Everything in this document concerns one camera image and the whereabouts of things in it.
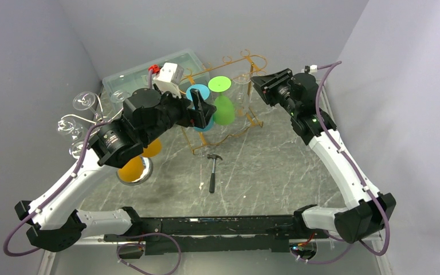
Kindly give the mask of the clear wine glass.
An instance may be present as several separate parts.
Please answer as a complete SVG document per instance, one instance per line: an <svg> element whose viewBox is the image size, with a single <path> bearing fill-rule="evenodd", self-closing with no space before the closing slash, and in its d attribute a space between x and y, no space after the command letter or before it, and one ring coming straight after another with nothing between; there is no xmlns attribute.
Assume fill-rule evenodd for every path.
<svg viewBox="0 0 440 275"><path fill-rule="evenodd" d="M250 85L251 73L238 72L232 78L234 83L233 99L235 100L235 112L237 116L243 116L247 113L250 105Z"/></svg>

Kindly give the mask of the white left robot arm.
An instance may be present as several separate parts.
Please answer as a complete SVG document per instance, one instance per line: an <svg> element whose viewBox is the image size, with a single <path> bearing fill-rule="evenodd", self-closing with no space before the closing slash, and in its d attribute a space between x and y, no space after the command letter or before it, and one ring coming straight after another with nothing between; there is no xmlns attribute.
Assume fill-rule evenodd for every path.
<svg viewBox="0 0 440 275"><path fill-rule="evenodd" d="M204 128L216 107L198 90L190 98L142 88L125 99L117 119L92 126L78 161L43 195L20 201L15 211L35 249L60 252L78 240L96 235L137 239L141 220L132 207L90 212L80 202L108 175L140 156L152 142L175 125Z"/></svg>

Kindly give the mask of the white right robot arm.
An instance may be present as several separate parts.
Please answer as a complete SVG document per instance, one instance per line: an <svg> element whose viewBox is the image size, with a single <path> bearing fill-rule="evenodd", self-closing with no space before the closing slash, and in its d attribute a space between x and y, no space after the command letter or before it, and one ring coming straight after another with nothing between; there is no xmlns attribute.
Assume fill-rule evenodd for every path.
<svg viewBox="0 0 440 275"><path fill-rule="evenodd" d="M337 126L320 108L321 88L314 75L290 69L253 76L254 89L270 106L280 105L292 128L321 159L343 197L343 208L309 206L293 221L293 231L306 238L315 229L337 233L347 243L359 242L386 227L396 200L382 193L361 171L345 147Z"/></svg>

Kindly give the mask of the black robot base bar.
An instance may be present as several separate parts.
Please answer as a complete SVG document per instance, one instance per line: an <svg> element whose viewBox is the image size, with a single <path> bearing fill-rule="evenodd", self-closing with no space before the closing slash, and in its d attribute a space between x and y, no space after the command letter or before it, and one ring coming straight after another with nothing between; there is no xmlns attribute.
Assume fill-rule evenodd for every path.
<svg viewBox="0 0 440 275"><path fill-rule="evenodd" d="M148 256L176 252L269 250L284 253L296 242L323 237L295 215L140 218L130 233L106 242L141 242Z"/></svg>

